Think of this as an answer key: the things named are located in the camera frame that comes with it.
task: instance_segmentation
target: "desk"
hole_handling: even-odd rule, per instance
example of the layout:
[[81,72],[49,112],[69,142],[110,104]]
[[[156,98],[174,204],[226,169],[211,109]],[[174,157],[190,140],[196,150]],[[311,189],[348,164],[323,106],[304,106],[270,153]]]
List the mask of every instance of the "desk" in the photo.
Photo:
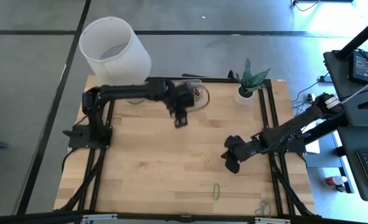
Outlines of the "desk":
[[[323,57],[339,98],[351,95],[362,88],[360,84],[348,80],[349,62],[338,60],[334,52],[325,52]],[[366,101],[368,101],[368,92],[358,94],[344,104],[344,113],[349,125],[368,126],[368,109],[360,110],[357,107],[358,104]]]
[[[325,52],[323,55],[337,95],[343,98],[362,87],[347,79],[349,62],[338,60],[334,54],[334,52]],[[323,122],[310,131],[313,137],[306,139],[308,142],[313,141],[337,128],[344,154],[347,156],[359,194],[364,200],[368,200],[368,181],[356,151],[368,149],[368,109],[360,110],[357,107],[358,104],[366,101],[368,101],[368,92],[355,96],[344,104],[344,115],[334,121]]]
[[368,127],[338,127],[337,131],[356,181],[359,195],[363,200],[368,201],[368,180],[357,155],[357,150],[368,149]]
[[[278,119],[284,123],[293,117],[288,88],[283,80],[271,83]],[[89,76],[85,90],[97,85],[96,77]],[[266,200],[271,215],[276,215],[268,156],[259,154],[242,163],[237,175],[230,173],[220,158],[226,151],[227,136],[239,134],[245,139],[263,128],[258,93],[252,104],[240,106],[234,100],[237,83],[204,85],[211,95],[208,107],[189,113],[189,124],[181,129],[174,128],[162,103],[130,105],[125,100],[115,101],[113,139],[106,151],[97,212],[255,215],[260,202]],[[266,104],[271,122],[269,102]],[[79,111],[77,121],[82,117]],[[82,183],[87,159],[88,149],[78,150],[67,159],[55,208],[65,205]],[[304,161],[288,153],[286,163],[292,188],[315,212]],[[215,183],[221,191],[218,201],[212,198]],[[85,208],[91,192],[90,187]],[[282,187],[280,192],[284,212],[288,213]]]

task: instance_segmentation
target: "gray floor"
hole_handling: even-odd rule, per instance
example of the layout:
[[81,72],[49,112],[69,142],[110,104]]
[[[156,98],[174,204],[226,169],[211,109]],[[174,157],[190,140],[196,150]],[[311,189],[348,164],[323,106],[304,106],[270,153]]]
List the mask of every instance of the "gray floor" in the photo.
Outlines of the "gray floor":
[[[0,0],[0,30],[75,30],[84,2]],[[300,12],[290,7],[289,0],[99,0],[92,2],[85,24],[105,16],[121,17],[135,30],[277,30],[331,35],[139,36],[152,59],[151,76],[192,73],[226,77],[230,69],[241,73],[248,57],[252,69],[271,68],[270,78],[287,80],[295,98],[327,72],[322,53],[340,49],[365,27],[368,1],[322,2],[313,10]],[[14,212],[72,39],[68,35],[0,35],[0,140],[10,145],[0,150],[0,215]],[[368,51],[368,42],[362,48]],[[89,65],[77,51],[29,204],[30,213],[53,208],[68,142],[62,131],[76,118],[90,74]],[[320,84],[304,94],[323,91],[333,93],[334,88]],[[335,171],[309,169],[317,212],[328,218],[368,222],[368,209],[355,212],[360,203],[366,208],[368,202],[360,202],[357,194],[340,194],[319,184],[329,172]]]

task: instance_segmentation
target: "wooden tabletop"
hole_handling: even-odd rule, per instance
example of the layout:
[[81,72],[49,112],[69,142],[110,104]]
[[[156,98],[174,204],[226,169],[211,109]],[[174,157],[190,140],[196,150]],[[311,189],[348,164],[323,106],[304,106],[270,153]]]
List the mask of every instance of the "wooden tabletop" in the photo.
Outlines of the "wooden tabletop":
[[[284,80],[271,82],[278,120],[284,123],[293,117],[288,87]],[[97,85],[97,78],[89,76],[85,90]],[[115,102],[113,139],[106,151],[96,211],[255,215],[265,200],[271,205],[271,215],[276,215],[268,156],[251,157],[241,163],[238,174],[229,172],[220,158],[227,150],[224,141],[229,135],[249,141],[263,128],[258,93],[250,105],[241,106],[234,100],[237,83],[204,85],[211,95],[208,107],[189,113],[188,126],[180,129],[174,127],[163,103]],[[266,90],[264,94],[272,124]],[[79,110],[77,121],[82,117]],[[80,149],[67,159],[55,208],[65,205],[82,183],[87,159],[88,149]],[[286,163],[292,188],[315,212],[304,161],[297,154],[287,153]],[[215,183],[220,185],[218,201],[212,197]],[[85,208],[89,207],[91,192],[92,186]],[[280,192],[284,212],[288,213],[282,187]]]

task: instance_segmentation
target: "white cylindrical container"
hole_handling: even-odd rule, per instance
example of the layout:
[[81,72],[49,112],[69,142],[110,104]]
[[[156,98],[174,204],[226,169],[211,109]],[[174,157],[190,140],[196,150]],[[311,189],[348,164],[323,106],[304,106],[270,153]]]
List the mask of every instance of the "white cylindrical container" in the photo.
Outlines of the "white cylindrical container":
[[238,86],[238,90],[236,91],[236,93],[235,93],[235,101],[238,103],[238,104],[240,104],[240,105],[249,105],[250,104],[250,102],[252,102],[252,98],[254,97],[254,92],[252,93],[252,95],[251,96],[249,96],[249,97],[243,97],[242,95],[240,95],[240,93],[239,93],[239,88],[240,88],[241,86]]
[[93,21],[80,36],[79,47],[101,85],[140,85],[151,71],[151,58],[123,19]]

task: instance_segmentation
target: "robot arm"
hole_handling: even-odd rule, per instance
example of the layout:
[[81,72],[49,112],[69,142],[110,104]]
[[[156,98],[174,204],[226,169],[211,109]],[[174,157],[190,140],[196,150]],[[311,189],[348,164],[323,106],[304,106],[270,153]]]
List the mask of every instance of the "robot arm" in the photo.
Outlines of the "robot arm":
[[146,98],[162,101],[174,125],[181,128],[188,124],[187,108],[194,106],[194,90],[190,83],[175,85],[171,81],[159,79],[144,85],[94,87],[82,95],[82,111],[88,116],[88,125],[75,124],[71,131],[64,131],[71,148],[101,148],[110,145],[112,126],[102,121],[104,106],[111,100]]
[[246,161],[255,154],[268,152],[281,152],[284,146],[294,138],[303,138],[301,128],[319,119],[331,119],[343,111],[342,104],[334,96],[323,93],[318,96],[311,107],[279,127],[268,128],[256,133],[250,142],[245,142],[239,136],[229,136],[225,140],[228,151],[221,155],[226,159],[225,166],[233,173],[239,172],[238,162]]

